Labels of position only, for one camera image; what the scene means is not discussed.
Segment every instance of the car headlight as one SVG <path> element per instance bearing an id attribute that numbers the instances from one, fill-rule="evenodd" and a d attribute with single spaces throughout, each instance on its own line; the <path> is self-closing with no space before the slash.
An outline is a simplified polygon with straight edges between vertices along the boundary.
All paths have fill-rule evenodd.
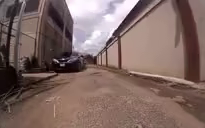
<path id="1" fill-rule="evenodd" d="M 53 59 L 52 61 L 53 61 L 54 63 L 57 63 L 57 64 L 59 63 L 59 61 L 56 60 L 56 59 Z"/>
<path id="2" fill-rule="evenodd" d="M 78 60 L 78 59 L 73 58 L 73 59 L 68 60 L 67 62 L 72 63 L 72 62 L 75 62 L 75 61 L 77 61 L 77 60 Z"/>

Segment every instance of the wall pillar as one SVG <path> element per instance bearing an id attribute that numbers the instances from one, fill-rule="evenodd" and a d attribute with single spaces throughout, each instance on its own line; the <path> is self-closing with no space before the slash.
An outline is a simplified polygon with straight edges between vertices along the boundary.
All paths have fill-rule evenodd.
<path id="1" fill-rule="evenodd" d="M 122 69 L 121 37 L 118 36 L 118 68 Z"/>
<path id="2" fill-rule="evenodd" d="M 108 67 L 108 54 L 107 54 L 107 47 L 105 48 L 105 55 L 106 55 L 106 67 Z"/>
<path id="3" fill-rule="evenodd" d="M 188 0 L 177 0 L 183 26 L 185 79 L 200 80 L 200 51 L 196 23 Z"/>
<path id="4" fill-rule="evenodd" d="M 103 65 L 103 62 L 102 62 L 102 61 L 103 61 L 102 53 L 100 54 L 100 60 L 101 60 L 101 61 L 100 61 L 100 65 L 102 66 L 102 65 Z"/>

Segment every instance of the window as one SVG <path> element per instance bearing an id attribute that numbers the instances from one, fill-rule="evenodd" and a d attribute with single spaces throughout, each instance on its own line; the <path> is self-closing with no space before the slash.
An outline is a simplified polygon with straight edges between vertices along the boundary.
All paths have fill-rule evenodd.
<path id="1" fill-rule="evenodd" d="M 69 32 L 69 30 L 65 29 L 65 36 L 69 39 L 69 41 L 72 42 L 72 34 Z"/>
<path id="2" fill-rule="evenodd" d="M 28 0 L 25 13 L 37 12 L 40 0 Z"/>
<path id="3" fill-rule="evenodd" d="M 53 5 L 50 3 L 48 7 L 48 15 L 52 18 L 54 23 L 63 31 L 64 29 L 64 22 L 59 15 L 58 11 L 53 7 Z"/>
<path id="4" fill-rule="evenodd" d="M 38 6 L 39 6 L 40 0 L 28 0 L 26 4 L 26 8 L 24 10 L 24 13 L 31 13 L 31 12 L 37 12 Z M 16 16 L 19 15 L 20 9 L 21 9 L 22 3 L 19 3 L 18 5 L 18 11 L 16 13 Z M 9 6 L 7 12 L 6 12 L 6 18 L 11 17 L 12 11 L 13 11 L 14 5 Z"/>

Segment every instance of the sidewalk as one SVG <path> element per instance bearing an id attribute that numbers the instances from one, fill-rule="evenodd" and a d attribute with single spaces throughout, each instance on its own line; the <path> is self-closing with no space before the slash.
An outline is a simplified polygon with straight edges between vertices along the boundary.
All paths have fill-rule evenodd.
<path id="1" fill-rule="evenodd" d="M 51 79 L 55 76 L 58 76 L 57 73 L 48 72 L 48 73 L 24 73 L 22 74 L 23 80 L 21 82 L 22 86 L 29 86 L 31 84 L 37 84 L 44 80 Z"/>

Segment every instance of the pole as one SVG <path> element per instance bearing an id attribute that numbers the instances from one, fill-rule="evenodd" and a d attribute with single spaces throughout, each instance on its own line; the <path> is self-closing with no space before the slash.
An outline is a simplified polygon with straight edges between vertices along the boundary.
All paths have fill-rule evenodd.
<path id="1" fill-rule="evenodd" d="M 13 28 L 13 21 L 16 16 L 17 12 L 17 7 L 19 4 L 19 0 L 15 0 L 14 6 L 12 9 L 11 17 L 10 17 L 10 22 L 9 22 L 9 27 L 8 27 L 8 34 L 7 34 L 7 42 L 6 42 L 6 67 L 9 67 L 9 55 L 10 55 L 10 44 L 11 44 L 11 33 L 12 33 L 12 28 Z"/>
<path id="2" fill-rule="evenodd" d="M 20 14 L 18 18 L 15 48 L 14 48 L 14 67 L 17 72 L 19 72 L 19 45 L 20 45 L 19 42 L 20 42 L 21 23 L 22 23 L 22 17 L 23 17 L 25 8 L 26 8 L 26 1 L 24 0 L 22 3 L 21 9 L 20 9 Z"/>

